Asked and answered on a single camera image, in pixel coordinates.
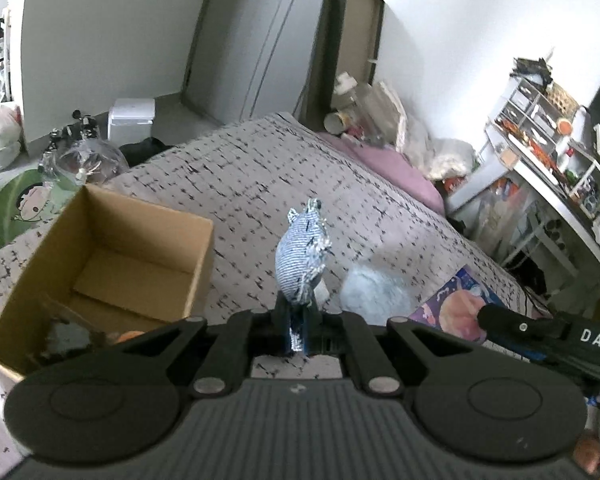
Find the green cartoon cushion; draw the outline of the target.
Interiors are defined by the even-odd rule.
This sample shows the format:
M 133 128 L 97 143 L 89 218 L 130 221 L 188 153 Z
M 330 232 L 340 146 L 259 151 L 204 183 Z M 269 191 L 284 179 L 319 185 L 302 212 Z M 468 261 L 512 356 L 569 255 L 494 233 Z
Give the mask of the green cartoon cushion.
M 78 188 L 64 178 L 45 179 L 28 169 L 0 189 L 0 249 L 17 236 L 55 217 Z

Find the grey patterned bed blanket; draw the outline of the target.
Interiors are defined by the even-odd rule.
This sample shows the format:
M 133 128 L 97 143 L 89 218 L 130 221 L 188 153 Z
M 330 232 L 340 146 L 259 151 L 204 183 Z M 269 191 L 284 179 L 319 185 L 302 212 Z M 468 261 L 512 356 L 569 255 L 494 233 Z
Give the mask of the grey patterned bed blanket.
M 332 242 L 324 274 L 331 292 L 351 266 L 368 261 L 402 276 L 420 303 L 466 266 L 506 307 L 524 310 L 520 286 L 445 220 L 440 205 L 401 190 L 286 114 L 215 130 L 109 188 L 213 222 L 212 323 L 273 301 L 274 252 L 287 214 L 312 197 L 322 203 Z

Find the white cube appliance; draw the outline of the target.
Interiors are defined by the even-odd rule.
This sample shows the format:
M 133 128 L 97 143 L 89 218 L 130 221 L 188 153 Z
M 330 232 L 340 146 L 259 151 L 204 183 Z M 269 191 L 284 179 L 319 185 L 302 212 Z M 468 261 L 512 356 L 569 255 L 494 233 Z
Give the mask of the white cube appliance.
M 108 140 L 120 148 L 151 137 L 156 116 L 154 99 L 117 99 L 108 114 Z

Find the blue white knitted toy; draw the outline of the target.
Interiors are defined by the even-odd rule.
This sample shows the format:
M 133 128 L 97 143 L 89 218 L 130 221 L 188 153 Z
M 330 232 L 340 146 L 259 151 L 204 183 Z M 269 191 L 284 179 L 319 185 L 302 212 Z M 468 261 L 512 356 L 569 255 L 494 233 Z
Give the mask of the blue white knitted toy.
M 332 247 L 322 216 L 322 202 L 310 198 L 302 211 L 288 211 L 288 229 L 277 244 L 274 274 L 277 291 L 292 304 L 294 353 L 304 352 L 303 310 L 309 302 L 312 283 L 323 277 Z

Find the clear plastic bag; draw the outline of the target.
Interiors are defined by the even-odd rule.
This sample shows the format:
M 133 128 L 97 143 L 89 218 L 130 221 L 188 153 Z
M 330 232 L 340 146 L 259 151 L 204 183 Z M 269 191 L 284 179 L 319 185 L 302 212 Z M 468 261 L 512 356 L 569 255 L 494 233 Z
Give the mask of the clear plastic bag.
M 96 138 L 70 145 L 52 143 L 41 155 L 38 172 L 48 180 L 80 186 L 103 184 L 130 169 L 114 144 Z

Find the pink pillow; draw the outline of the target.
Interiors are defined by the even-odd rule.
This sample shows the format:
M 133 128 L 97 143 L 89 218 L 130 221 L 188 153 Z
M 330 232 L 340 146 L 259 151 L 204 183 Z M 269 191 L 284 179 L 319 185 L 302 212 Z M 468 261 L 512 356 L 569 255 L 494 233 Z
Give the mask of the pink pillow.
M 359 144 L 347 136 L 341 139 L 326 132 L 317 135 L 332 148 L 359 162 L 368 170 L 378 174 L 396 188 L 414 198 L 419 203 L 445 216 L 443 198 L 434 185 L 422 173 L 411 166 L 407 159 L 392 148 L 373 148 Z

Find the dark folded board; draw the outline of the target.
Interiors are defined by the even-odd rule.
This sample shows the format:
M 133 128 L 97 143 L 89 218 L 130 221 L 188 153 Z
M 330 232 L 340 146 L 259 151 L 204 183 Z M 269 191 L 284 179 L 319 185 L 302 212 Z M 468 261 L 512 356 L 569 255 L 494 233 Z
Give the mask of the dark folded board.
M 303 125 L 321 130 L 340 74 L 361 84 L 374 80 L 384 10 L 384 0 L 323 0 L 299 115 Z

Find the brown cardboard box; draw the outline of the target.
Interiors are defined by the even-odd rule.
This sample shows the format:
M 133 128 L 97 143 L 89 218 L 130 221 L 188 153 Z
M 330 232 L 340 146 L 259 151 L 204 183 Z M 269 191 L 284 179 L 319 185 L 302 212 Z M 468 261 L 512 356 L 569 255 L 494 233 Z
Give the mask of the brown cardboard box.
M 211 220 L 99 186 L 50 226 L 0 314 L 0 371 L 38 370 L 53 315 L 68 308 L 107 335 L 201 315 L 213 269 Z

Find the white cluttered desk shelf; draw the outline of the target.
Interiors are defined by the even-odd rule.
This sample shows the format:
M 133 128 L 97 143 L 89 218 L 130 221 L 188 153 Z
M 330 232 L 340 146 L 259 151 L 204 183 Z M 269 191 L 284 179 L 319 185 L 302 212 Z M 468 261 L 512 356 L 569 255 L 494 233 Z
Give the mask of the white cluttered desk shelf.
M 445 199 L 451 216 L 474 215 L 477 243 L 510 272 L 538 258 L 558 281 L 553 301 L 578 312 L 600 295 L 600 163 L 577 139 L 587 124 L 545 60 L 516 58 L 478 167 Z

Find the grey door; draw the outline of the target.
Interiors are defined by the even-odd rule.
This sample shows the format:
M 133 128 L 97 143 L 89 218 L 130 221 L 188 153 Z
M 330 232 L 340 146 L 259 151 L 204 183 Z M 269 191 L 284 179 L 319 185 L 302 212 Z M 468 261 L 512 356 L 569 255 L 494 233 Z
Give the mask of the grey door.
M 182 101 L 217 124 L 299 115 L 321 17 L 335 0 L 204 0 Z

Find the fluffy grey pink plush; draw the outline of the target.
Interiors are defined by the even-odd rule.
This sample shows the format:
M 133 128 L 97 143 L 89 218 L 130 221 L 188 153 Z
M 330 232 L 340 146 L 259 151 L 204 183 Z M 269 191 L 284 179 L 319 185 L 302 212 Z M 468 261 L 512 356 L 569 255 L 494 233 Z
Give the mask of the fluffy grey pink plush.
M 368 325 L 375 326 L 385 326 L 394 316 L 407 318 L 419 307 L 403 278 L 369 264 L 358 264 L 348 271 L 339 301 L 343 311 L 362 316 Z

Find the paper cup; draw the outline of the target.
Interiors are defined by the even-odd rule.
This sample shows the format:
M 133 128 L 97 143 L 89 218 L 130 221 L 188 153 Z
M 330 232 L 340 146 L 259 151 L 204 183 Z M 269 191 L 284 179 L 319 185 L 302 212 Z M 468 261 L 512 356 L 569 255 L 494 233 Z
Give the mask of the paper cup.
M 325 131 L 333 136 L 340 136 L 340 134 L 348 131 L 352 125 L 353 122 L 351 116 L 343 110 L 331 112 L 327 114 L 323 120 Z

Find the illustrated purple picture book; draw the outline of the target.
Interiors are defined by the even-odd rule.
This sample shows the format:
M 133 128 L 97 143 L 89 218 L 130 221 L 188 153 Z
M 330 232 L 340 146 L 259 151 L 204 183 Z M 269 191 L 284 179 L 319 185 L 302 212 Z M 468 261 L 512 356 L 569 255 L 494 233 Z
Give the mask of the illustrated purple picture book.
M 474 277 L 470 266 L 463 266 L 408 318 L 454 337 L 483 344 L 486 332 L 479 326 L 478 313 L 487 304 L 504 306 L 490 287 Z

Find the orange soft ball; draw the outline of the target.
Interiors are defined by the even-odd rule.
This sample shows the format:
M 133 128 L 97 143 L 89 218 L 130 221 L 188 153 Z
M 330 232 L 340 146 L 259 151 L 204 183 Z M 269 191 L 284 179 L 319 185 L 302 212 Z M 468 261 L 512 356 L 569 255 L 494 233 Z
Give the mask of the orange soft ball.
M 143 334 L 144 332 L 142 332 L 141 330 L 129 330 L 128 332 L 121 334 L 114 343 L 122 344 L 122 342 L 132 340 L 139 336 L 143 336 Z

